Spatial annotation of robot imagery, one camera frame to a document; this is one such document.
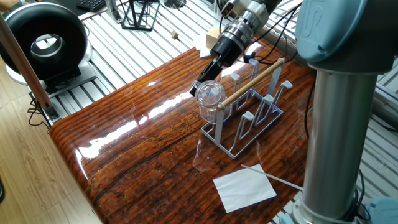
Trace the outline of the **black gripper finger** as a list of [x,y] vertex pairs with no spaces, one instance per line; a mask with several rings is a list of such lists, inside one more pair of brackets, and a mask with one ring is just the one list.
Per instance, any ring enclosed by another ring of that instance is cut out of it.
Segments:
[[211,80],[221,80],[222,79],[223,68],[221,65],[214,63],[211,69]]
[[222,66],[221,57],[215,57],[201,72],[200,76],[192,82],[192,89],[190,90],[192,96],[195,96],[196,90],[201,83],[211,80],[211,69],[214,63]]

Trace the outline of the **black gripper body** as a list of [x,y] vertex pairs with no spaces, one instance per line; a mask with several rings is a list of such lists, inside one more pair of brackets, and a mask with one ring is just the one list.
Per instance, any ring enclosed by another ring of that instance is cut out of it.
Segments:
[[230,67],[242,53],[240,46],[230,38],[221,36],[211,48],[210,54],[219,67]]

